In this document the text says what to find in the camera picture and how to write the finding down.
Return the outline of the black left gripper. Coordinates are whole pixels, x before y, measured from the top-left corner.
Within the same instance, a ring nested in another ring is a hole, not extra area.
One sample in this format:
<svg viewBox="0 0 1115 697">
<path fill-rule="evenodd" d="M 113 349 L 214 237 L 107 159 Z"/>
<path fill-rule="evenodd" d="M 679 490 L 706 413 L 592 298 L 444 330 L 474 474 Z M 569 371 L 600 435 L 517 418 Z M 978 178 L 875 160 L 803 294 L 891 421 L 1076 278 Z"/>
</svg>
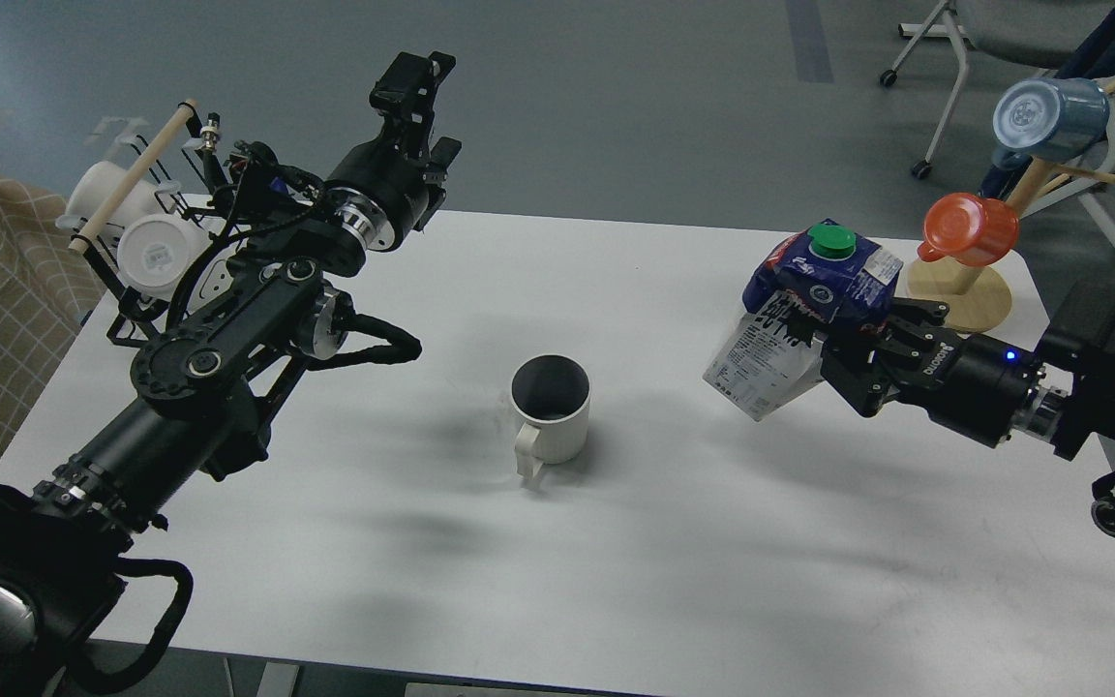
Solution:
<svg viewBox="0 0 1115 697">
<path fill-rule="evenodd" d="M 452 54 L 400 52 L 369 91 L 382 119 L 371 141 L 355 145 L 326 180 L 337 215 L 369 252 L 391 252 L 442 209 L 456 138 L 432 138 L 437 91 L 456 67 Z"/>
</svg>

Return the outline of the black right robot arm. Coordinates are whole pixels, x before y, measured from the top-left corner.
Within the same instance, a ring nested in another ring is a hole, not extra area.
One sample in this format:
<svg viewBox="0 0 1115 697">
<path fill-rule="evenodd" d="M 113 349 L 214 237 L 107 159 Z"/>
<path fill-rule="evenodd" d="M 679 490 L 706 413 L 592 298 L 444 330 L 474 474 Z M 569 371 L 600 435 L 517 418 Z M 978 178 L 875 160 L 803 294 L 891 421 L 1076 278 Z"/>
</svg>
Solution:
<svg viewBox="0 0 1115 697">
<path fill-rule="evenodd" d="M 1074 459 L 1094 434 L 1115 441 L 1115 284 L 1072 287 L 1032 349 L 947 326 L 948 306 L 902 299 L 875 332 L 793 320 L 822 340 L 820 375 L 859 415 L 904 403 L 964 438 L 993 447 L 1014 433 Z M 1115 469 L 1093 482 L 1090 515 L 1115 538 Z"/>
</svg>

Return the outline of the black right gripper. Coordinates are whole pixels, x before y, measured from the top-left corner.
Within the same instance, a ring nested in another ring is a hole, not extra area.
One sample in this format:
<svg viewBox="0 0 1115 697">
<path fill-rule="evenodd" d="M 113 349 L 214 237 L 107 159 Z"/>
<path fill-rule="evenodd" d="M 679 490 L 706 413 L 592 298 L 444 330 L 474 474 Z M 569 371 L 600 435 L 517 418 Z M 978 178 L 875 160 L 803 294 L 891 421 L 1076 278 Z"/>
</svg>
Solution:
<svg viewBox="0 0 1115 697">
<path fill-rule="evenodd" d="M 880 337 L 805 333 L 809 346 L 820 343 L 820 376 L 859 415 L 871 418 L 902 403 L 995 447 L 1039 385 L 1040 357 L 988 335 L 957 335 L 946 326 L 949 310 L 943 301 L 896 297 Z"/>
</svg>

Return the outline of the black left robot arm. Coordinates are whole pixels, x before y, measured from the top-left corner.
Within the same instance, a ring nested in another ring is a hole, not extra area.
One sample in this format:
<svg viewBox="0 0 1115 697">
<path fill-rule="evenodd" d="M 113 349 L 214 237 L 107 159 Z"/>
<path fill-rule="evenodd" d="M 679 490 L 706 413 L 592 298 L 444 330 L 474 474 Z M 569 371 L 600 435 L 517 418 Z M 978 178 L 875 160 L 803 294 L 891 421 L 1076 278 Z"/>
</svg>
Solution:
<svg viewBox="0 0 1115 697">
<path fill-rule="evenodd" d="M 40 696 L 64 674 L 93 694 L 155 670 L 194 594 L 181 561 L 129 559 L 134 535 L 196 472 L 266 459 L 271 425 L 306 374 L 407 364 L 421 343 L 363 314 L 328 275 L 420 232 L 446 199 L 460 142 L 432 139 L 450 54 L 398 54 L 369 105 L 382 118 L 329 175 L 283 165 L 216 130 L 200 158 L 223 229 L 186 268 L 130 365 L 136 399 L 31 493 L 0 485 L 0 696 Z"/>
</svg>

